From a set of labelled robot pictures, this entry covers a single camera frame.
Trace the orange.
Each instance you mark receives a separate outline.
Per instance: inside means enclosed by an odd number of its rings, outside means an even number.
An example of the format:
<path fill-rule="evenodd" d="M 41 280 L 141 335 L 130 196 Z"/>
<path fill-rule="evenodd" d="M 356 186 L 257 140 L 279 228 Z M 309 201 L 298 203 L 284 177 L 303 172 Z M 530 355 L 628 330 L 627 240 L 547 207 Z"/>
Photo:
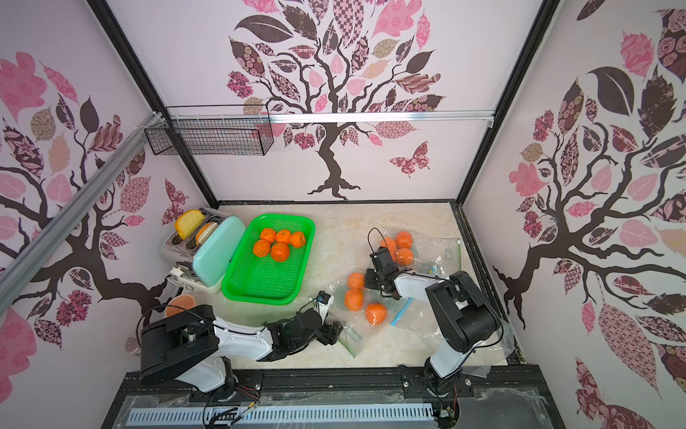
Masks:
<path fill-rule="evenodd" d="M 289 237 L 289 244 L 293 248 L 304 248 L 307 244 L 307 238 L 303 232 L 293 232 Z"/>
<path fill-rule="evenodd" d="M 252 251 L 256 257 L 267 257 L 271 253 L 272 244 L 270 241 L 260 239 L 255 242 Z"/>
<path fill-rule="evenodd" d="M 278 263 L 285 262 L 289 259 L 290 247 L 289 244 L 276 241 L 271 247 L 271 257 Z"/>
<path fill-rule="evenodd" d="M 268 241 L 270 244 L 275 243 L 277 237 L 277 232 L 273 228 L 264 228 L 260 233 L 260 239 L 263 241 Z"/>
<path fill-rule="evenodd" d="M 289 245 L 291 236 L 292 236 L 292 232 L 290 230 L 281 230 L 280 232 L 277 232 L 277 234 L 276 234 L 276 241 L 279 243 L 284 243 L 284 244 Z"/>

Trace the blue zip clear bag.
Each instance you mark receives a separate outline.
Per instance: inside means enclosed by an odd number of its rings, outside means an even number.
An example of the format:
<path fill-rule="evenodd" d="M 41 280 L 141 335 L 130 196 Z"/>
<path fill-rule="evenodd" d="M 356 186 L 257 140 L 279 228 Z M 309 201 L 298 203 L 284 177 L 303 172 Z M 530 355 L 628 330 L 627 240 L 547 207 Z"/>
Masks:
<path fill-rule="evenodd" d="M 431 352 L 437 350 L 443 341 L 432 307 L 425 301 L 407 299 L 391 320 L 391 326 L 413 332 Z"/>

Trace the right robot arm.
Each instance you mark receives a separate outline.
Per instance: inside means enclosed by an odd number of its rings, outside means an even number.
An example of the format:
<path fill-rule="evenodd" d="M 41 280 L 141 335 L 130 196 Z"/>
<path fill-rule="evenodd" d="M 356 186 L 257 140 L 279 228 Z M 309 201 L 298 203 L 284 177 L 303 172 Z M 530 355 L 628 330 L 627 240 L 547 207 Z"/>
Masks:
<path fill-rule="evenodd" d="M 412 270 L 368 269 L 364 287 L 394 300 L 420 300 L 431 306 L 442 335 L 439 348 L 427 361 L 428 376 L 443 381 L 459 374 L 478 349 L 493 346 L 488 339 L 502 338 L 504 328 L 497 312 L 468 273 L 447 278 L 422 275 Z"/>

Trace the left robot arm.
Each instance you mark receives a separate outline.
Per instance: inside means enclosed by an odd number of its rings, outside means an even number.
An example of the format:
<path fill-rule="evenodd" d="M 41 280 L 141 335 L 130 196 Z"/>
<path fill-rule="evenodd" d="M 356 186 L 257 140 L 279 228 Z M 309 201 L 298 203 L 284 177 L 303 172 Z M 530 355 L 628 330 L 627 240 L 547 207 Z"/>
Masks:
<path fill-rule="evenodd" d="M 343 326 L 328 321 L 327 313 L 328 307 L 319 303 L 290 319 L 251 327 L 219 318 L 209 305 L 183 309 L 139 332 L 139 380 L 144 386 L 176 380 L 212 393 L 232 382 L 232 357 L 273 362 L 297 354 L 313 341 L 336 344 Z"/>

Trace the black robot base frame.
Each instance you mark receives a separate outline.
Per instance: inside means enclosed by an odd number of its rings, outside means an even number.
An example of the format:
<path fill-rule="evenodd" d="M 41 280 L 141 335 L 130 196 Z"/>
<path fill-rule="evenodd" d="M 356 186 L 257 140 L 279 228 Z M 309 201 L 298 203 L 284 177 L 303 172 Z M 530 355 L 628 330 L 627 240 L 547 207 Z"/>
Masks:
<path fill-rule="evenodd" d="M 242 369 L 227 391 L 201 393 L 182 382 L 145 387 L 128 373 L 103 427 L 125 428 L 133 408 L 430 404 L 432 422 L 210 425 L 207 428 L 562 428 L 537 366 L 495 366 L 486 377 L 460 374 L 431 382 L 419 366 L 397 368 Z"/>

